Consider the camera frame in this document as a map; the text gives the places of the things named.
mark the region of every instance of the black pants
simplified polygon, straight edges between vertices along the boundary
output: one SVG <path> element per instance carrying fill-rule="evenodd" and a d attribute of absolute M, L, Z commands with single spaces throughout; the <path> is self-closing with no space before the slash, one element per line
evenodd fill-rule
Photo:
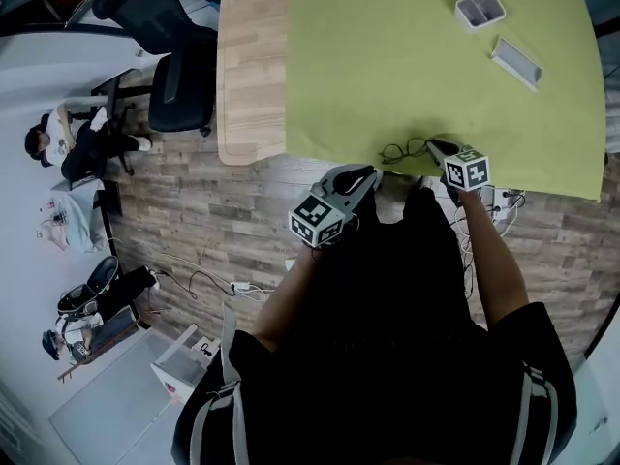
<path fill-rule="evenodd" d="M 89 172 L 101 178 L 108 158 L 126 151 L 137 151 L 138 147 L 138 141 L 130 136 L 110 136 L 107 127 L 93 131 L 87 122 L 77 132 L 76 146 L 62 164 L 62 175 L 72 182 L 79 181 Z"/>
<path fill-rule="evenodd" d="M 155 284 L 155 278 L 146 269 L 140 267 L 114 281 L 109 291 L 99 298 L 98 312 L 104 322 L 114 317 L 121 309 L 129 305 L 146 288 Z"/>
<path fill-rule="evenodd" d="M 358 231 L 325 251 L 297 335 L 350 352 L 471 323 L 458 240 L 430 189 L 409 194 L 396 224 L 379 222 L 374 195 L 357 215 Z"/>

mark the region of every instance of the person sitting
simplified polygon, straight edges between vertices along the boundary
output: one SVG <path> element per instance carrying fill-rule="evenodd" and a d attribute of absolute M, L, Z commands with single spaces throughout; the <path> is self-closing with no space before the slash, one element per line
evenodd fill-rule
<path fill-rule="evenodd" d="M 89 363 L 93 354 L 97 354 L 133 323 L 131 313 L 121 310 L 147 288 L 160 288 L 155 272 L 147 266 L 123 275 L 110 285 L 107 293 L 98 297 L 97 312 L 94 315 L 79 320 L 72 320 L 67 315 L 60 316 L 54 330 L 43 334 L 44 350 L 54 360 L 59 360 L 66 346 L 73 359 Z"/>
<path fill-rule="evenodd" d="M 24 147 L 28 155 L 44 167 L 60 167 L 63 176 L 70 181 L 80 180 L 88 172 L 101 178 L 107 158 L 127 151 L 148 151 L 152 147 L 146 137 L 109 136 L 102 130 L 107 122 L 105 107 L 93 118 L 89 113 L 70 114 L 61 104 L 30 129 Z"/>

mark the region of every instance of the wood-pattern floor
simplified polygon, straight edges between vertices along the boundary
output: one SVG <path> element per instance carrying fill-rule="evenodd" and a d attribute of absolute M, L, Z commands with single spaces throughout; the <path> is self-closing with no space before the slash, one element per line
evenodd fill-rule
<path fill-rule="evenodd" d="M 128 79 L 144 83 L 148 75 Z M 151 152 L 130 155 L 134 177 L 109 165 L 108 177 L 120 184 L 124 216 L 113 218 L 114 235 L 126 243 L 145 243 L 214 271 L 227 281 L 251 281 L 272 289 L 294 258 L 299 241 L 287 229 L 287 211 L 302 189 L 331 164 L 280 155 L 249 167 L 220 162 L 214 133 L 157 134 L 147 128 L 148 97 L 139 97 L 127 132 L 150 133 Z M 410 179 L 387 174 L 377 204 L 384 222 L 402 215 Z M 601 202 L 528 193 L 506 242 L 516 256 L 531 300 L 543 301 L 570 359 L 592 341 L 620 288 L 620 158 L 604 173 Z M 173 274 L 187 286 L 194 267 L 152 249 L 118 246 L 125 269 L 149 264 Z M 219 337 L 221 301 L 226 296 L 197 276 L 192 299 L 169 278 L 151 295 L 152 308 L 170 307 L 149 321 L 175 335 L 196 323 Z M 138 301 L 146 310 L 147 296 Z M 470 310 L 483 324 L 474 291 Z M 233 301 L 241 327 L 249 327 L 260 305 Z"/>

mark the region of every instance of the person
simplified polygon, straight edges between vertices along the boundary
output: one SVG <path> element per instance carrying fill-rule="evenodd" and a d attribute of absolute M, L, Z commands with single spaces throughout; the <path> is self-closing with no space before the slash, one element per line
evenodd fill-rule
<path fill-rule="evenodd" d="M 133 322 L 129 312 L 119 318 L 117 316 L 147 288 L 160 288 L 157 275 L 147 266 L 123 275 L 111 283 L 107 293 L 97 298 L 97 312 L 94 315 L 79 320 L 60 316 L 54 330 L 43 334 L 44 350 L 58 360 L 66 346 L 73 359 L 86 361 Z"/>
<path fill-rule="evenodd" d="M 65 178 L 75 181 L 87 171 L 95 172 L 107 158 L 127 151 L 148 151 L 152 147 L 146 137 L 108 136 L 102 130 L 107 122 L 105 107 L 93 117 L 90 113 L 70 114 L 61 104 L 28 131 L 24 142 L 26 153 L 44 165 L 60 167 Z"/>
<path fill-rule="evenodd" d="M 524 363 L 555 388 L 551 458 L 564 448 L 576 405 L 562 345 L 478 193 L 459 197 L 488 330 L 471 319 L 459 242 L 434 193 L 415 187 L 393 225 L 379 222 L 371 195 L 358 231 L 304 247 L 251 333 L 234 334 L 250 463 L 512 463 Z M 198 411 L 222 381 L 219 355 L 178 420 L 177 465 L 190 462 Z M 236 428 L 234 419 L 204 420 L 192 463 L 234 463 L 213 459 L 232 456 L 216 428 Z M 548 428 L 533 434 L 527 452 L 544 450 Z M 520 463 L 541 463 L 527 452 Z"/>

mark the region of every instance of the green table mat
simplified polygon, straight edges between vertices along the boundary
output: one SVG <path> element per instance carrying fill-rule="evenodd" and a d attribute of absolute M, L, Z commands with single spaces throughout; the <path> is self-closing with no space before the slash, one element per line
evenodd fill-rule
<path fill-rule="evenodd" d="M 389 143 L 448 134 L 498 187 L 596 200 L 605 90 L 583 0 L 500 0 L 475 34 L 456 0 L 291 0 L 287 151 L 381 167 Z M 534 93 L 491 61 L 501 35 L 542 67 Z M 383 169 L 437 174 L 428 156 Z"/>

